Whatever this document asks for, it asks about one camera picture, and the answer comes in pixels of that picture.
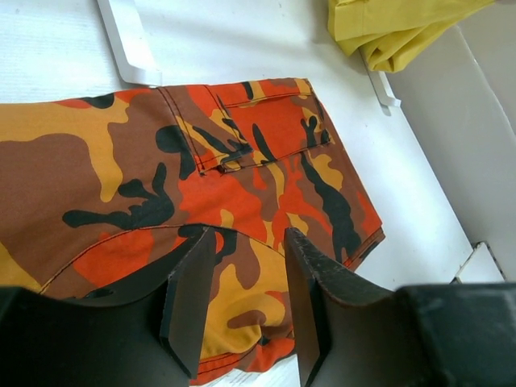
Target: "camouflage fabric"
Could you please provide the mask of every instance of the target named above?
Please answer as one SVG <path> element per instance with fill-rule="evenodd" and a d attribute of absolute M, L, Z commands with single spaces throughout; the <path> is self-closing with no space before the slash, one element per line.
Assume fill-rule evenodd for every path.
<path fill-rule="evenodd" d="M 381 221 L 308 81 L 0 105 L 0 284 L 82 297 L 216 227 L 199 377 L 293 351 L 283 233 L 356 268 Z"/>

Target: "pocket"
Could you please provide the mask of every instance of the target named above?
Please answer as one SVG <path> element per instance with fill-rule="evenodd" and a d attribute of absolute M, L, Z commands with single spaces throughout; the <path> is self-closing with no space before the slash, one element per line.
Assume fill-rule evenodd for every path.
<path fill-rule="evenodd" d="M 305 79 L 210 86 L 252 151 L 222 165 L 224 172 L 266 165 L 331 141 L 323 109 Z"/>

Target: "folded garment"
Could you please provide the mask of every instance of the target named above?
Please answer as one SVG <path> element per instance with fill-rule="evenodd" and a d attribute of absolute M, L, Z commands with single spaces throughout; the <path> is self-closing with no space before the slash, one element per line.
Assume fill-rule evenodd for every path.
<path fill-rule="evenodd" d="M 494 0 L 329 0 L 328 29 L 346 55 L 362 48 L 371 70 L 403 70 L 449 27 Z"/>
<path fill-rule="evenodd" d="M 287 227 L 349 268 L 383 239 L 303 79 L 131 89 L 0 116 L 1 285 L 83 297 L 217 227 L 196 384 L 293 352 Z"/>

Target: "yellow fabric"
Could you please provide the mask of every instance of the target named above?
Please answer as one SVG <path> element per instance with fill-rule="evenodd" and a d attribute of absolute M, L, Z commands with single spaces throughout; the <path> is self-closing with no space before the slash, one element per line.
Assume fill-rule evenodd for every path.
<path fill-rule="evenodd" d="M 449 27 L 494 0 L 329 0 L 328 29 L 346 55 L 362 47 L 371 70 L 403 70 Z"/>

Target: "camouflage pants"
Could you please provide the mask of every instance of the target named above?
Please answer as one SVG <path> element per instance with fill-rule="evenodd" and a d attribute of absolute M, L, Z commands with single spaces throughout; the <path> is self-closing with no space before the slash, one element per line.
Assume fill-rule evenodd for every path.
<path fill-rule="evenodd" d="M 0 284 L 81 297 L 216 227 L 205 383 L 293 351 L 283 233 L 356 268 L 381 221 L 302 79 L 0 105 Z"/>

